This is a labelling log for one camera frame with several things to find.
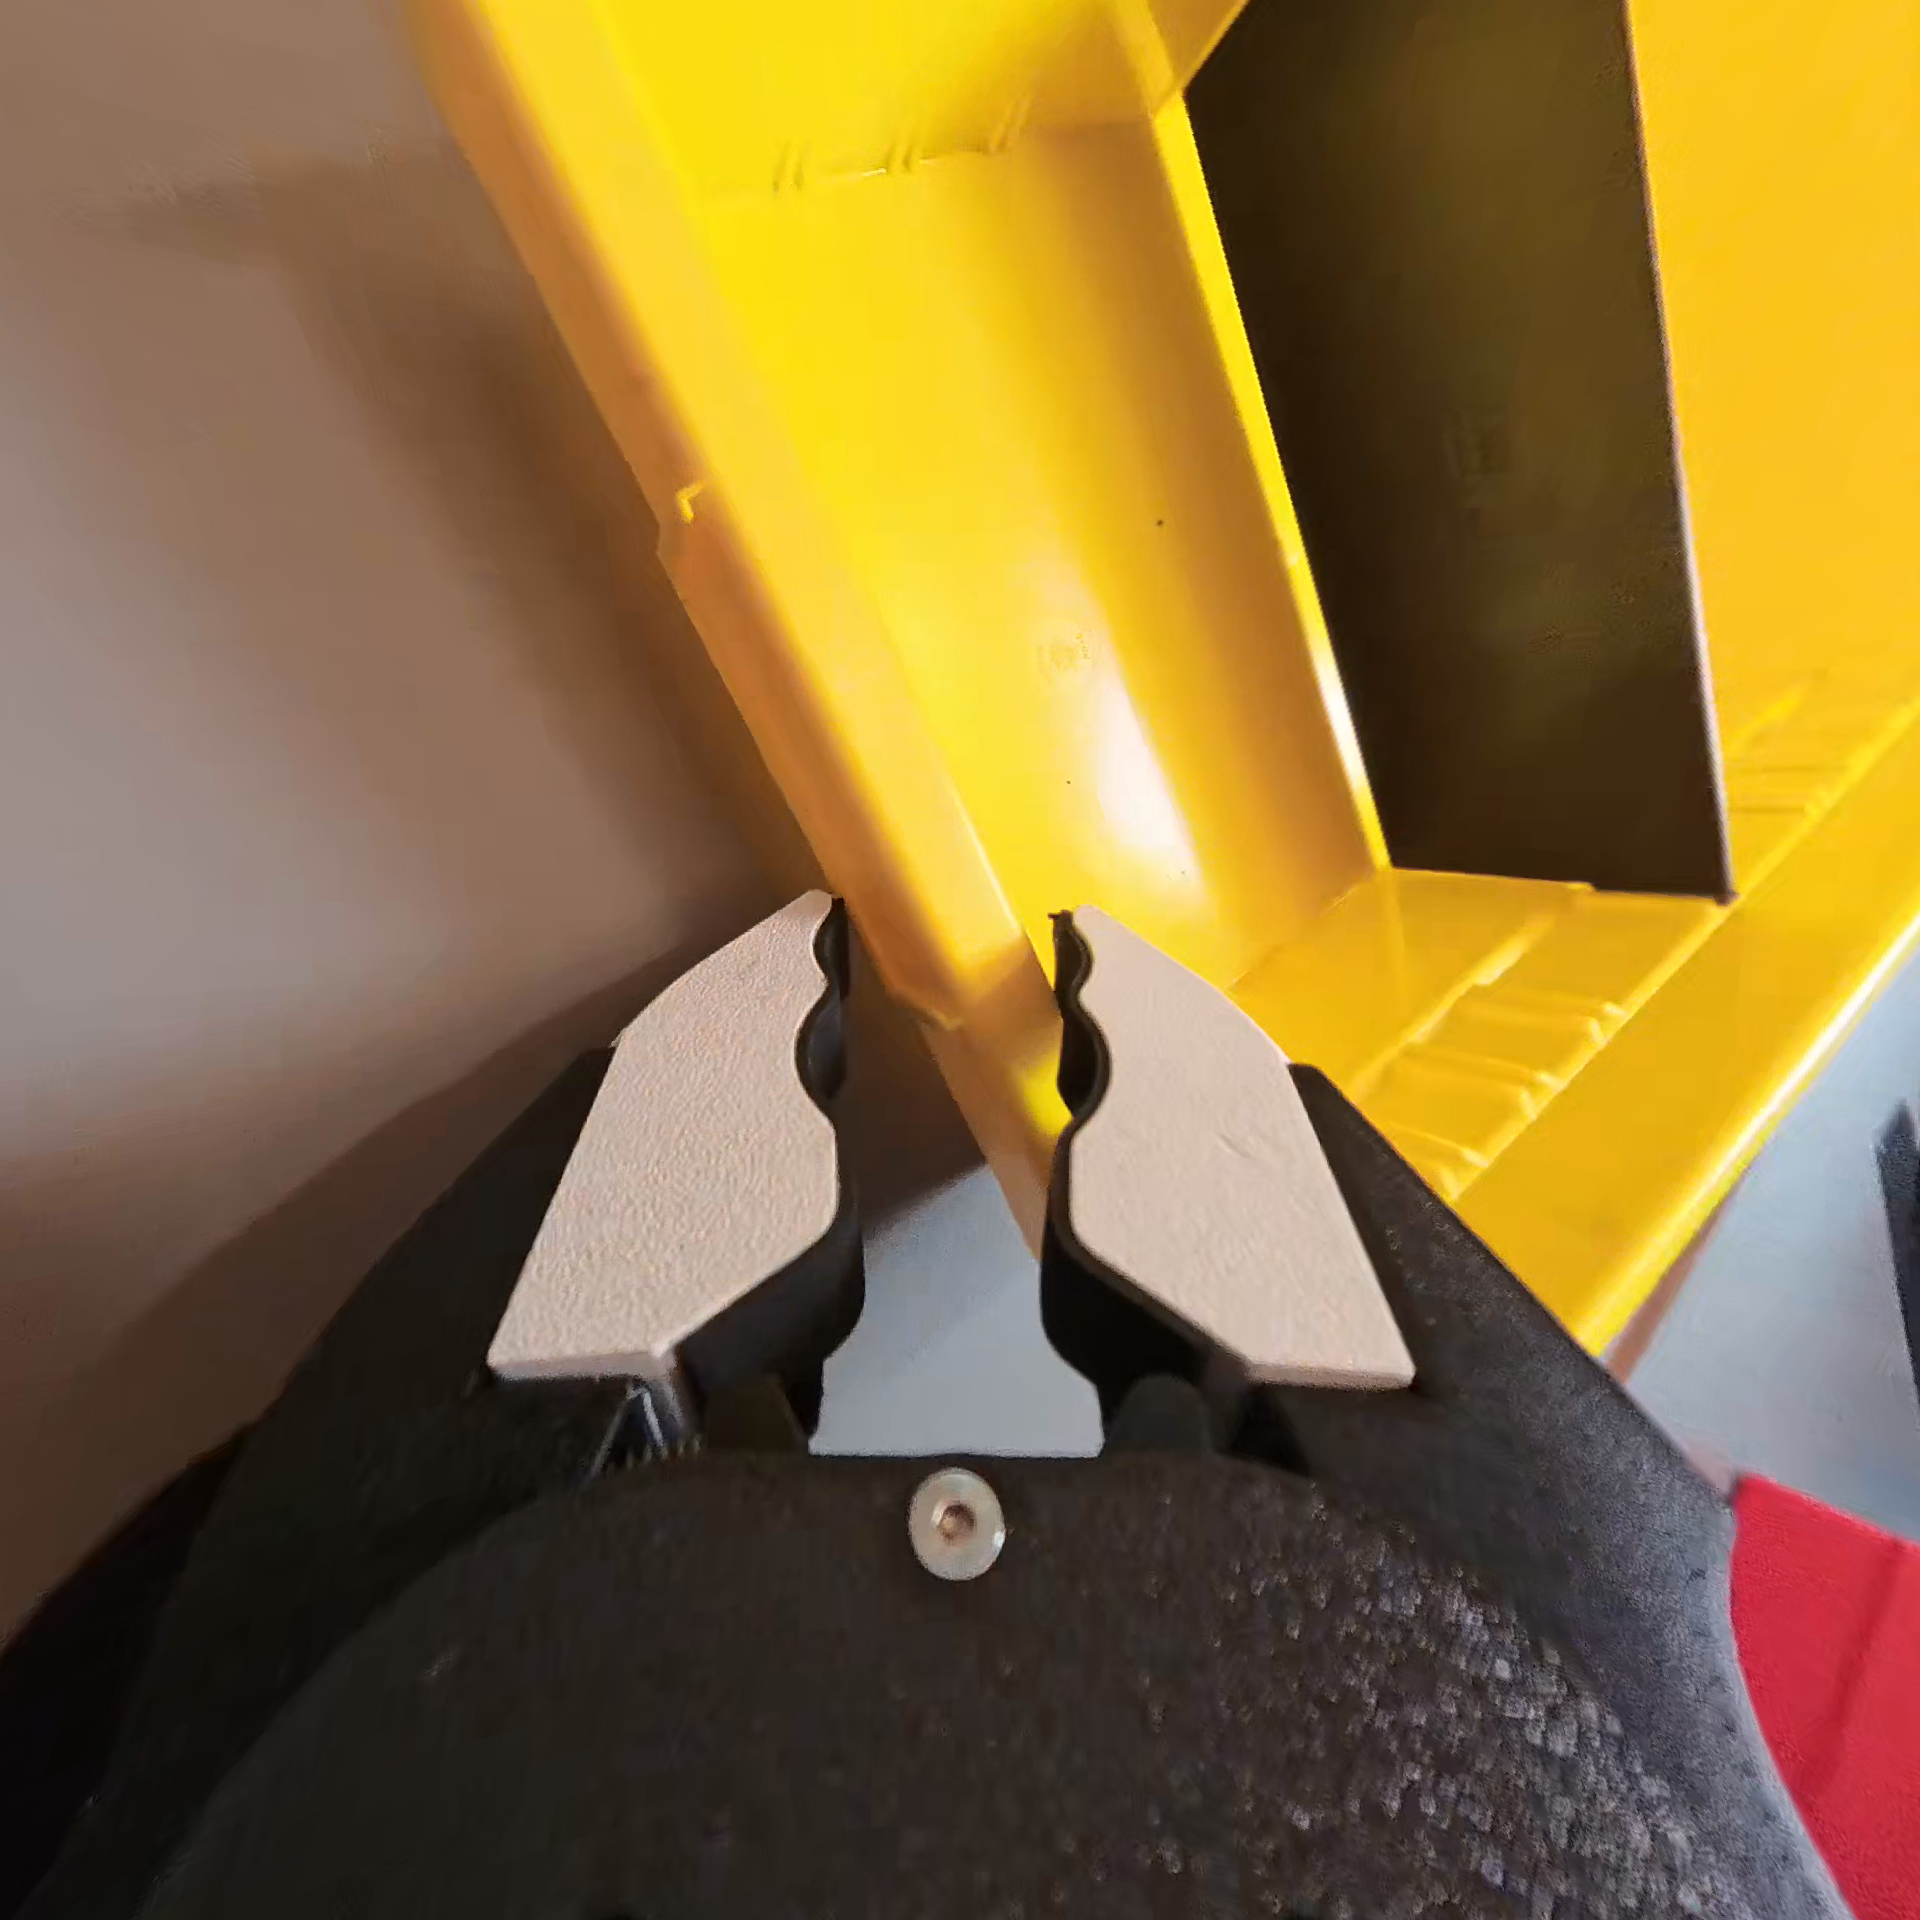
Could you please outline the yellow plastic bin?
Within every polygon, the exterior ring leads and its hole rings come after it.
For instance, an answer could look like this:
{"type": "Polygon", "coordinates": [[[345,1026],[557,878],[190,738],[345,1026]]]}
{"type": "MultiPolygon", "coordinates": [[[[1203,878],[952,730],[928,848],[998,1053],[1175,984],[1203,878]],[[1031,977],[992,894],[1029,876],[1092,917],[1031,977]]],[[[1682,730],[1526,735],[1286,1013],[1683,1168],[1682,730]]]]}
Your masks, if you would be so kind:
{"type": "Polygon", "coordinates": [[[1022,1229],[1097,905],[1585,1344],[1916,944],[1916,2],[403,2],[1022,1229]]]}

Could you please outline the red plastic bin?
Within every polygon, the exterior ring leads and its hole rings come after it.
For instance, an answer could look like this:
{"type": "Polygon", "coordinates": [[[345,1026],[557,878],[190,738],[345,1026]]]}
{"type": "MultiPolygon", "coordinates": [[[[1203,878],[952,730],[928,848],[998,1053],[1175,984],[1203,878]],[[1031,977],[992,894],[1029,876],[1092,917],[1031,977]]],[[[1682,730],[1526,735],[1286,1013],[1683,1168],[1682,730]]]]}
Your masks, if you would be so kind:
{"type": "Polygon", "coordinates": [[[1854,1918],[1916,1918],[1916,1549],[1732,1485],[1729,1616],[1762,1740],[1854,1918]]]}

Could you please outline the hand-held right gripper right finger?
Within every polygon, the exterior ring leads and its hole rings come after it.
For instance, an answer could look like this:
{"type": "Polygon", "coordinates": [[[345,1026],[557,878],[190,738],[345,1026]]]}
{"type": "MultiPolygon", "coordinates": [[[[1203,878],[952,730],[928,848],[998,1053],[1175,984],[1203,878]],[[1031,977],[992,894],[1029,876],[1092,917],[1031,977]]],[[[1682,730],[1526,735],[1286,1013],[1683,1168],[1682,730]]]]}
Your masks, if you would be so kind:
{"type": "Polygon", "coordinates": [[[1055,915],[1058,1091],[1041,1329],[1101,1444],[1233,1446],[1274,1387],[1417,1382],[1286,1053],[1103,909],[1055,915]]]}

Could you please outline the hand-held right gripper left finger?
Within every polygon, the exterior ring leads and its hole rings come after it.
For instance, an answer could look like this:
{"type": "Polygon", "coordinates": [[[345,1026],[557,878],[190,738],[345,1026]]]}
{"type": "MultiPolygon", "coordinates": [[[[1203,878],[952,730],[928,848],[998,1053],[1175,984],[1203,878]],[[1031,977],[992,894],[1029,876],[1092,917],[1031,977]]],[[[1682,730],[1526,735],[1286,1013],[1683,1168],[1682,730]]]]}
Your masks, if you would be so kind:
{"type": "Polygon", "coordinates": [[[498,1312],[502,1383],[624,1383],[643,1446],[808,1446],[865,1306],[843,1166],[852,944],[804,890],[660,991],[607,1072],[498,1312]]]}

